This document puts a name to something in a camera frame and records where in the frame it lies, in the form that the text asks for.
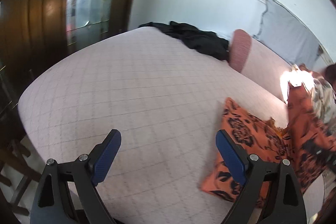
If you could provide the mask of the pink quilted bolster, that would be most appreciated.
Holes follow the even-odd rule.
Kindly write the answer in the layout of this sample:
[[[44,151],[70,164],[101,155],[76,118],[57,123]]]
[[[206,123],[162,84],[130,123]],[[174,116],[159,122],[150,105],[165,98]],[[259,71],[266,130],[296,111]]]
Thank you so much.
[[[291,69],[285,60],[241,29],[232,35],[229,55],[230,67],[285,101],[280,78]]]

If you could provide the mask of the dark brown garment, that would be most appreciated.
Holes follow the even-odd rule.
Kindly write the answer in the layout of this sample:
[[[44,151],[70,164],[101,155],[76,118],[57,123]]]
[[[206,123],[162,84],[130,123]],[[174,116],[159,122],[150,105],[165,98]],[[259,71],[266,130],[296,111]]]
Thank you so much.
[[[332,64],[326,67],[323,73],[323,77],[333,85],[336,81],[336,64]]]

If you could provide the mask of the black garment on bed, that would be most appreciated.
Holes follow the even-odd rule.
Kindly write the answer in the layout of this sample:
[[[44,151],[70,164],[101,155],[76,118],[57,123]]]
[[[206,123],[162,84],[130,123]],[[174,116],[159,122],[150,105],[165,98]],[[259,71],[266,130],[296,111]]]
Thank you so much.
[[[149,22],[141,27],[154,27],[163,34],[178,39],[189,49],[212,56],[220,61],[229,60],[229,41],[212,31],[202,31],[187,23],[170,21],[169,24]]]

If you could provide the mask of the cream floral blanket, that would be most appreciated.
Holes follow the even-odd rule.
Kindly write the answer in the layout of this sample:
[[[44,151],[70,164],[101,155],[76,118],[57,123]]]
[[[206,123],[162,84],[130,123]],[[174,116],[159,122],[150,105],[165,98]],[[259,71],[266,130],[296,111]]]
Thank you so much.
[[[324,79],[323,73],[307,69],[305,64],[294,65],[295,71],[309,73],[312,77],[313,87],[307,88],[311,95],[311,103],[315,115],[327,125],[331,134],[335,134],[335,83],[332,85]]]

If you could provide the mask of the grey blue pillow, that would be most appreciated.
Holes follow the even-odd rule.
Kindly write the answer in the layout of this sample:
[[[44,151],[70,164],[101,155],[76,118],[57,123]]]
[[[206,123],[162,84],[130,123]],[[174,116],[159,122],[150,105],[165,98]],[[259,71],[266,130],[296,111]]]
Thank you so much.
[[[306,25],[276,0],[265,0],[260,28],[253,36],[287,63],[313,68],[319,57],[319,40]]]

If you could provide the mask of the brown wooden glass door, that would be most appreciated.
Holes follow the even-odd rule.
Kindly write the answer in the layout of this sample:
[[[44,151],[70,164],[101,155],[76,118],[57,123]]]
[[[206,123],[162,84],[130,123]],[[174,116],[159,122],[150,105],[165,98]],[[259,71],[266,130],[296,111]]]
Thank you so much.
[[[1,0],[1,76],[16,93],[66,57],[67,0]]]

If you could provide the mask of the orange black floral blouse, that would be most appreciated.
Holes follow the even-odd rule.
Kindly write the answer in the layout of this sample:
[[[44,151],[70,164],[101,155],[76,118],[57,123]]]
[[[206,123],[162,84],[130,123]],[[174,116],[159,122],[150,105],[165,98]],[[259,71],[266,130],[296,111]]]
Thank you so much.
[[[288,159],[305,193],[325,170],[326,165],[303,147],[312,140],[323,149],[335,152],[335,137],[313,112],[311,99],[303,86],[290,87],[288,101],[289,122],[278,131],[270,121],[262,121],[227,98],[222,115],[222,129],[248,154],[256,154],[263,161],[280,162]]]

